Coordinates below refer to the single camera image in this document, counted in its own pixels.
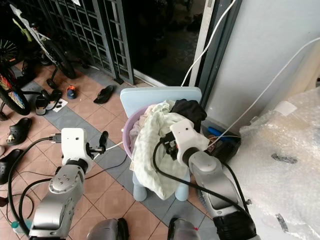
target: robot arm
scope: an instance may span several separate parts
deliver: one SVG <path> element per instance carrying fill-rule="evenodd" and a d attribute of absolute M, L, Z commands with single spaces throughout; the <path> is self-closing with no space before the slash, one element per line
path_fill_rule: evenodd
<path fill-rule="evenodd" d="M 30 228 L 30 239 L 66 239 L 75 207 L 84 193 L 85 174 L 93 166 L 92 153 L 106 151 L 108 133 L 104 132 L 97 149 L 86 143 L 82 128 L 61 131 L 62 167 L 49 182 L 49 189 L 35 211 Z"/>
<path fill-rule="evenodd" d="M 176 159 L 182 165 L 187 165 L 195 176 L 196 183 L 212 192 L 218 193 L 240 207 L 244 207 L 239 194 L 230 181 L 223 173 L 221 162 L 204 152 L 207 146 L 200 144 L 203 135 L 194 130 L 193 123 L 188 119 L 173 124 L 170 127 L 176 144 L 165 142 L 165 146 L 177 148 Z M 239 211 L 239 208 L 201 191 L 205 199 L 207 209 L 212 216 L 217 228 L 217 233 L 221 240 L 259 240 L 256 234 L 255 224 L 249 213 Z"/>

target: bubble wrap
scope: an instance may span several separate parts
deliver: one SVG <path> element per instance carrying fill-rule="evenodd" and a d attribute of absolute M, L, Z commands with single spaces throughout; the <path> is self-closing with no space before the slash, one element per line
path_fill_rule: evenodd
<path fill-rule="evenodd" d="M 230 160 L 244 195 L 266 213 L 281 214 L 288 233 L 320 239 L 320 87 L 291 97 L 287 116 L 269 111 L 240 129 Z"/>

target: purple laundry basket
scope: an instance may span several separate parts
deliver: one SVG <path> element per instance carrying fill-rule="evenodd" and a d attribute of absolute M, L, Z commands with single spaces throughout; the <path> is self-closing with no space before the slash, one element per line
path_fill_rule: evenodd
<path fill-rule="evenodd" d="M 123 140 L 123 146 L 126 154 L 129 156 L 131 159 L 132 157 L 132 152 L 130 149 L 130 137 L 129 137 L 129 132 L 133 128 L 134 124 L 136 121 L 139 120 L 140 116 L 145 113 L 147 110 L 148 106 L 144 106 L 140 108 L 138 111 L 136 111 L 134 114 L 132 114 L 129 119 L 126 121 L 124 128 L 123 128 L 123 133 L 122 133 L 122 140 Z"/>

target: metal grille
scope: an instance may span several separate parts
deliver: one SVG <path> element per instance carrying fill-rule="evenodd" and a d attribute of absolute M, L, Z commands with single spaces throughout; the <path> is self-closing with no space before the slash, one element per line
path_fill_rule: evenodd
<path fill-rule="evenodd" d="M 122 0 L 26 0 L 30 14 L 47 19 L 73 52 L 116 79 L 134 83 Z"/>

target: flip-flop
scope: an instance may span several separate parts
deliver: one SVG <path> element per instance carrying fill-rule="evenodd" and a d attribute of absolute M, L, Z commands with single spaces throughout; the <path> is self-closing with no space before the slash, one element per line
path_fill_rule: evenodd
<path fill-rule="evenodd" d="M 35 114 L 39 116 L 45 115 L 47 106 L 48 101 L 42 95 L 37 96 L 35 99 Z"/>
<path fill-rule="evenodd" d="M 45 109 L 46 110 L 53 109 L 57 105 L 61 96 L 62 96 L 62 92 L 59 89 L 53 90 L 50 95 L 50 101 L 49 101 L 48 105 L 45 107 Z"/>
<path fill-rule="evenodd" d="M 6 139 L 6 144 L 9 146 L 14 146 L 23 143 L 28 136 L 31 124 L 32 120 L 24 117 L 21 118 L 17 124 L 10 126 L 10 132 Z"/>
<path fill-rule="evenodd" d="M 95 104 L 105 104 L 108 102 L 109 98 L 111 97 L 112 93 L 114 91 L 114 86 L 109 85 L 106 88 L 102 89 L 99 93 L 98 96 L 96 97 L 93 102 Z"/>
<path fill-rule="evenodd" d="M 0 159 L 0 185 L 8 182 L 10 170 L 22 152 L 23 150 L 21 149 L 14 149 L 7 156 Z"/>

